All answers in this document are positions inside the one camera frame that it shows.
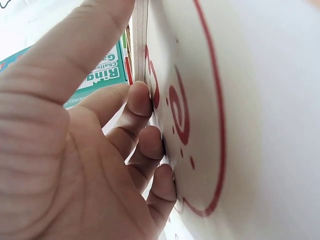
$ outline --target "white surface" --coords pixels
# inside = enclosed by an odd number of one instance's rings
[[[216,189],[221,142],[216,87],[208,75],[213,70],[194,2],[150,0],[147,45],[160,92],[155,113],[175,168],[180,200],[176,207],[182,208],[185,197],[204,210]],[[174,211],[167,238],[319,239],[320,9],[303,0],[199,3],[222,84],[225,179],[215,211],[208,217],[187,206],[182,215]],[[172,113],[166,104],[173,86],[183,106],[174,65],[189,107],[186,146],[177,136],[186,118],[175,125],[177,105]],[[146,81],[154,94],[154,74],[147,74]],[[195,171],[189,156],[195,160]]]
[[[0,10],[0,60],[36,43],[83,0],[12,0]]]

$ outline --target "red printed design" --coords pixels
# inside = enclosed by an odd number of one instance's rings
[[[181,79],[181,75],[180,75],[180,72],[176,66],[175,66],[175,71],[176,71],[176,75],[178,78],[179,88],[181,91],[183,103],[181,105],[179,98],[178,98],[178,94],[177,94],[174,86],[171,85],[169,88],[170,107],[171,107],[171,112],[172,112],[172,116],[173,116],[173,120],[174,120],[174,125],[176,128],[176,132],[178,133],[181,142],[184,145],[187,145],[188,141],[189,141],[189,135],[190,135],[189,108],[188,108],[186,92],[185,92],[184,85],[183,85],[183,82]]]
[[[215,83],[215,89],[216,89],[216,95],[217,95],[217,101],[218,101],[218,114],[219,114],[219,138],[220,138],[220,167],[219,167],[219,175],[217,179],[217,184],[215,187],[215,192],[212,197],[211,202],[209,205],[203,209],[197,209],[194,206],[189,203],[189,201],[183,197],[182,198],[182,209],[177,209],[175,207],[175,210],[179,213],[182,214],[184,212],[184,206],[187,205],[192,212],[194,212],[196,215],[200,217],[208,217],[210,216],[214,210],[217,207],[222,188],[223,188],[223,183],[225,179],[225,172],[226,172],[226,127],[225,127],[225,110],[224,110],[224,101],[223,101],[223,94],[222,94],[222,88],[221,88],[221,83],[220,83],[220,75],[219,75],[219,69],[218,69],[218,64],[216,60],[216,54],[215,54],[215,49],[214,49],[214,41],[211,37],[204,13],[202,11],[202,7],[199,3],[199,0],[193,0],[195,4],[195,8],[197,10],[197,13],[199,15],[202,28],[204,31],[204,35],[206,38],[206,42],[208,45],[209,49],[209,54],[210,54],[210,60],[211,60],[211,65],[212,65],[212,71],[213,71],[213,80]],[[190,163],[193,169],[195,169],[195,161],[192,157],[190,157]]]
[[[160,92],[159,92],[159,85],[158,85],[158,78],[157,78],[156,70],[154,67],[154,63],[150,60],[148,46],[145,46],[145,59],[146,59],[146,64],[148,64],[149,74],[150,74],[150,76],[151,76],[151,74],[153,74],[153,77],[155,79],[155,90],[154,90],[154,95],[153,95],[153,104],[154,104],[154,108],[157,109],[159,107],[159,103],[160,103]]]

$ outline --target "finger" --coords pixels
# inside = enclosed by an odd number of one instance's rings
[[[123,160],[129,156],[138,141],[138,134],[149,121],[152,102],[149,89],[143,82],[136,82],[128,92],[128,101],[115,127],[106,135],[107,140],[119,151]]]
[[[103,127],[125,104],[129,88],[128,84],[115,84],[100,88],[71,108],[70,114],[80,109],[88,110],[90,114],[96,115]]]
[[[86,0],[0,76],[2,92],[63,105],[116,44],[134,0]]]
[[[139,143],[127,165],[132,181],[140,193],[146,189],[163,156],[164,146],[159,129],[155,126],[142,129]]]
[[[169,165],[163,164],[155,170],[152,187],[146,200],[159,231],[164,229],[176,201],[172,169]]]

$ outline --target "skin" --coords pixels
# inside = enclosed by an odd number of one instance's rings
[[[134,0],[85,1],[0,74],[0,239],[156,240],[164,228],[176,191],[171,168],[159,166],[161,133],[146,127],[147,86],[113,85],[63,108],[133,7]]]

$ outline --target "red circle outline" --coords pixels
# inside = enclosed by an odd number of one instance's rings
[[[210,30],[209,30],[205,15],[203,13],[202,7],[199,3],[199,0],[193,0],[193,2],[195,4],[195,8],[197,10],[197,13],[199,15],[199,18],[203,27],[205,38],[209,48],[210,60],[211,60],[211,65],[213,70],[213,80],[215,83],[215,90],[216,90],[217,101],[218,101],[218,113],[219,113],[220,168],[219,168],[218,182],[215,187],[213,199],[204,210],[199,210],[193,207],[185,197],[182,198],[182,205],[186,204],[191,209],[192,212],[194,212],[196,215],[200,217],[208,217],[213,213],[213,211],[217,207],[217,204],[222,192],[225,173],[226,173],[226,145],[227,144],[226,144],[225,109],[224,109],[224,99],[223,99],[223,93],[222,93],[222,87],[221,87],[221,81],[220,81],[220,75],[219,75],[219,68],[218,68],[218,63],[217,63],[216,53],[214,48],[214,41],[213,41],[213,38],[211,37]],[[179,214],[182,214],[183,211],[184,211],[183,206],[181,210],[177,210]]]

